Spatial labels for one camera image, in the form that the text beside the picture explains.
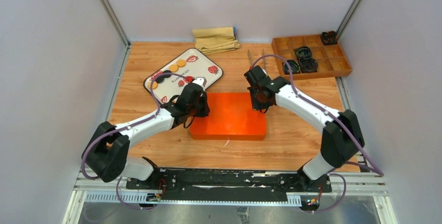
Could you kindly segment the white strawberry tray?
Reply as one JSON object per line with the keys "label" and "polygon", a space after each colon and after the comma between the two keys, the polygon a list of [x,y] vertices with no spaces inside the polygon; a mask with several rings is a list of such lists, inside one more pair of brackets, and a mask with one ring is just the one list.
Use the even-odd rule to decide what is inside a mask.
{"label": "white strawberry tray", "polygon": [[[184,59],[187,64],[179,68],[177,72],[172,72],[171,77],[165,78],[164,82],[157,83],[156,89],[151,90],[148,85],[151,81],[155,81],[157,76],[163,76],[165,70],[169,70],[169,66],[176,64],[177,60]],[[144,80],[144,88],[148,93],[153,94],[160,103],[168,102],[172,96],[182,92],[187,82],[184,80],[187,76],[205,77],[207,80],[206,89],[219,81],[224,75],[223,69],[204,55],[196,48],[189,48],[172,61],[165,64],[162,68],[148,76]]]}

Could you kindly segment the metal tongs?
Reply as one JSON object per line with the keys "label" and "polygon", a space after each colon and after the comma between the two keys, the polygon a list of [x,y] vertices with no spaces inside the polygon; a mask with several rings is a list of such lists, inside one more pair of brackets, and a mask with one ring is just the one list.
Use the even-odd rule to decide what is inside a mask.
{"label": "metal tongs", "polygon": [[[252,68],[252,65],[263,55],[265,55],[265,50],[264,49],[262,49],[259,53],[251,51],[249,49],[247,51],[247,57],[248,57],[250,68]],[[265,72],[267,71],[266,70],[266,66],[267,66],[266,64],[267,64],[267,62],[266,62],[265,58],[261,59],[261,60],[259,60],[257,62],[257,65],[259,65]]]}

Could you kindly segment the orange box lid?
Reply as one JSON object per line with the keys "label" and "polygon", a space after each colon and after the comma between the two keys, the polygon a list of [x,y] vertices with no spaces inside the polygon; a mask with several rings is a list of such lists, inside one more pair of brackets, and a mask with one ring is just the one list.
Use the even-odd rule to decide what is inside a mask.
{"label": "orange box lid", "polygon": [[208,93],[207,101],[209,115],[196,118],[190,129],[267,129],[266,116],[252,109],[251,98],[247,92]]}

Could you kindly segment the orange compartment cookie box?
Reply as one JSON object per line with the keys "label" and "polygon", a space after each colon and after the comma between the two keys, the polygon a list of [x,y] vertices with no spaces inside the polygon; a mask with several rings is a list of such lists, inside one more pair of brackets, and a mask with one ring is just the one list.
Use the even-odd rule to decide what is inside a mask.
{"label": "orange compartment cookie box", "polygon": [[190,135],[195,140],[263,140],[267,135],[266,129],[241,130],[197,130],[191,129]]}

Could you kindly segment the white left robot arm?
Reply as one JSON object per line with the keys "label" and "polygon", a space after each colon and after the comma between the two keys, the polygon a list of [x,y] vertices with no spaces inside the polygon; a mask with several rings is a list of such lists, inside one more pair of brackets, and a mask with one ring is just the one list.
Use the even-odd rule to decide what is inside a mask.
{"label": "white left robot arm", "polygon": [[111,182],[120,177],[138,179],[147,189],[159,184],[157,166],[148,158],[135,158],[129,150],[141,141],[177,126],[191,125],[188,119],[208,116],[206,80],[197,77],[184,86],[180,95],[158,106],[156,111],[130,122],[99,124],[81,156],[83,175]]}

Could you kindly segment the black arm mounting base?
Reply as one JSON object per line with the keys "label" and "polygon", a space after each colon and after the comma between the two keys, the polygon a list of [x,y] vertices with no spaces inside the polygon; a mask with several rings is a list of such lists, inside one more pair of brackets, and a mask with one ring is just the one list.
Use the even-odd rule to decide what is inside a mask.
{"label": "black arm mounting base", "polygon": [[208,202],[285,202],[288,193],[330,193],[327,175],[315,182],[295,171],[162,168],[141,181],[128,179],[126,189],[159,190],[164,200]]}

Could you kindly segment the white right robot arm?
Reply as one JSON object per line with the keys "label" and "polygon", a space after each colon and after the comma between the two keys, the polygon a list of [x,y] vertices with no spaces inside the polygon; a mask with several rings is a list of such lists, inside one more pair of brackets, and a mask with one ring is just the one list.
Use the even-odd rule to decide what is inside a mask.
{"label": "white right robot arm", "polygon": [[356,114],[347,109],[338,111],[310,98],[283,78],[271,79],[260,66],[244,74],[254,110],[271,106],[285,108],[312,125],[321,135],[320,151],[297,172],[298,186],[312,191],[318,179],[341,167],[364,146],[365,142]]}

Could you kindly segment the round yellow cookie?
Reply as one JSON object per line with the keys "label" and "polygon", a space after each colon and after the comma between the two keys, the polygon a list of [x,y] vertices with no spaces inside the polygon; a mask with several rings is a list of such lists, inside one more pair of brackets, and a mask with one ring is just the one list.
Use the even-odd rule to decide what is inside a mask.
{"label": "round yellow cookie", "polygon": [[186,64],[187,64],[187,62],[186,62],[184,59],[179,59],[179,60],[177,60],[177,62],[176,62],[176,65],[177,65],[179,68],[184,67]]}
{"label": "round yellow cookie", "polygon": [[177,72],[179,70],[179,66],[176,64],[172,64],[169,66],[170,72]]}
{"label": "round yellow cookie", "polygon": [[151,81],[148,85],[148,88],[150,88],[151,90],[154,90],[157,88],[157,86],[158,86],[157,82]]}

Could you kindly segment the black sandwich cookie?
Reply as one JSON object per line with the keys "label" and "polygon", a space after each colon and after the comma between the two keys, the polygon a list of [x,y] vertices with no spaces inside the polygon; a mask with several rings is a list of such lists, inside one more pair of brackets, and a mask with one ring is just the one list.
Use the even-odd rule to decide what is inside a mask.
{"label": "black sandwich cookie", "polygon": [[164,76],[157,76],[155,78],[155,82],[157,82],[157,83],[162,83],[162,82],[164,82],[164,80],[165,80]]}
{"label": "black sandwich cookie", "polygon": [[170,71],[170,70],[165,70],[165,71],[163,72],[163,77],[164,77],[164,78],[169,78],[169,77],[171,77],[171,71]]}

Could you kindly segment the folded yellow cloth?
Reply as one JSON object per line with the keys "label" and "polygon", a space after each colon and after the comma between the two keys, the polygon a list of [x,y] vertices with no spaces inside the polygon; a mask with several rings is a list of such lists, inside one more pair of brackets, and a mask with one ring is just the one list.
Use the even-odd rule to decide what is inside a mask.
{"label": "folded yellow cloth", "polygon": [[203,54],[234,51],[240,48],[235,27],[192,30],[195,48]]}

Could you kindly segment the wooden compartment organizer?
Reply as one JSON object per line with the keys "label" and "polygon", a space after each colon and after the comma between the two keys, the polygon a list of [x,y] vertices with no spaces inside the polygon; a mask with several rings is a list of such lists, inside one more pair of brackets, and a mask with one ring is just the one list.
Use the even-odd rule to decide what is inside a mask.
{"label": "wooden compartment organizer", "polygon": [[[311,49],[312,58],[317,61],[318,69],[314,73],[301,72],[294,74],[294,80],[344,77],[352,72],[352,67],[340,44],[324,46],[319,34],[284,36],[272,39],[274,54],[285,60],[293,59],[298,62],[294,50],[301,46],[307,46]],[[289,75],[284,74],[283,61],[279,58],[275,60],[280,76],[289,79]]]}

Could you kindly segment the dark rolled item in corner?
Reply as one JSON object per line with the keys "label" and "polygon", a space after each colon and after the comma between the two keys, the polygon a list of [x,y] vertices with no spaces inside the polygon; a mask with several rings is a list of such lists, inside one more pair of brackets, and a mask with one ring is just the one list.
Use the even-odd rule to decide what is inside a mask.
{"label": "dark rolled item in corner", "polygon": [[338,34],[336,31],[322,32],[320,39],[324,46],[338,44]]}

